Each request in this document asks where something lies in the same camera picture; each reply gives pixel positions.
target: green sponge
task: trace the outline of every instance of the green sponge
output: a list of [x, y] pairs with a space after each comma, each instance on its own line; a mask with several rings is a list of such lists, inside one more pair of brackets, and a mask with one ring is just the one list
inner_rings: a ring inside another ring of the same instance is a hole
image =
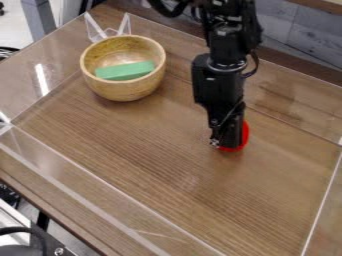
[[95, 69], [96, 77], [106, 80], [131, 80], [139, 78], [155, 69], [155, 64], [152, 61], [142, 61], [130, 64], [108, 66]]

